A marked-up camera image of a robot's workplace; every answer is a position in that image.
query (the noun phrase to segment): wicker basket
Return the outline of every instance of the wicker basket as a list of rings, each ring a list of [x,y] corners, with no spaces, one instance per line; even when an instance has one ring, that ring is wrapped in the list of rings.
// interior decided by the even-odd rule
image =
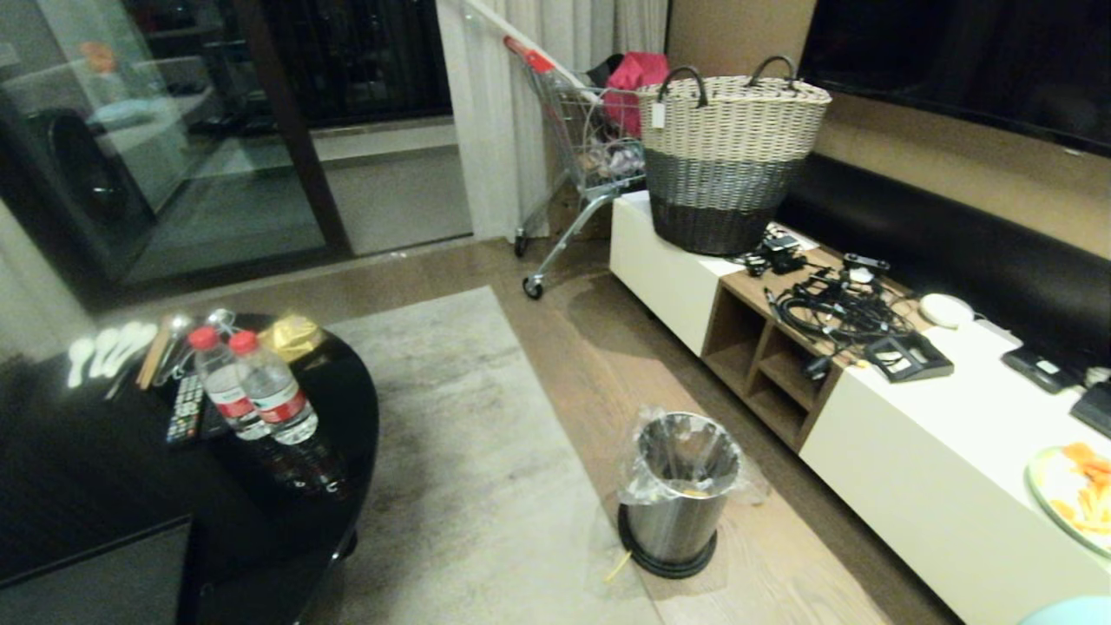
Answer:
[[[790,75],[760,78],[775,60],[790,65]],[[672,80],[680,72],[694,78]],[[760,63],[751,78],[703,80],[694,68],[677,68],[663,84],[637,95],[655,231],[688,251],[714,255],[760,243],[830,102],[780,56]]]

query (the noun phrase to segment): food on plate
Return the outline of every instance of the food on plate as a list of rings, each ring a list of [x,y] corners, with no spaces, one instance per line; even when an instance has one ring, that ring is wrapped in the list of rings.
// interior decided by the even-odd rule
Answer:
[[[1083,443],[1068,445],[1061,453],[1073,462],[1070,471],[1087,481],[1074,501],[1052,500],[1050,505],[1081,532],[1111,535],[1111,463]]]

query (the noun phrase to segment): red bag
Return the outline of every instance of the red bag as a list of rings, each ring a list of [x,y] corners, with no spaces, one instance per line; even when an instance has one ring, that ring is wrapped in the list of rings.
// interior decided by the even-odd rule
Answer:
[[[668,77],[668,58],[652,52],[627,52],[605,87],[635,91],[645,84],[659,84]],[[640,102],[632,93],[613,93],[607,91],[602,95],[605,112],[610,119],[618,122],[622,129],[633,137],[640,137]]]

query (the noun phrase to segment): plate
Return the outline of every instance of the plate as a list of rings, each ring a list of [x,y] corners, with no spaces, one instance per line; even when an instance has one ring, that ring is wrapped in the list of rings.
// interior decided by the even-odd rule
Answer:
[[[1081,532],[1050,505],[1051,501],[1061,500],[1077,507],[1077,494],[1088,484],[1085,476],[1071,471],[1075,463],[1067,458],[1062,450],[1063,447],[1050,447],[1039,452],[1027,464],[1027,484],[1045,514],[1064,528],[1067,534],[1089,550],[1111,558],[1111,534]]]

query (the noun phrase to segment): plastic bottle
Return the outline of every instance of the plastic bottle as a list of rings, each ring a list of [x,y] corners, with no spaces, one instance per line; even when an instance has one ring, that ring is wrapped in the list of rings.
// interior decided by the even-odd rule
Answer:
[[[270,434],[254,405],[239,384],[237,361],[212,326],[202,326],[189,335],[194,351],[193,365],[201,385],[216,409],[243,441],[259,441]]]
[[[254,333],[237,333],[228,342],[237,356],[236,374],[247,397],[282,445],[299,445],[317,432],[317,413],[286,362],[259,346]]]

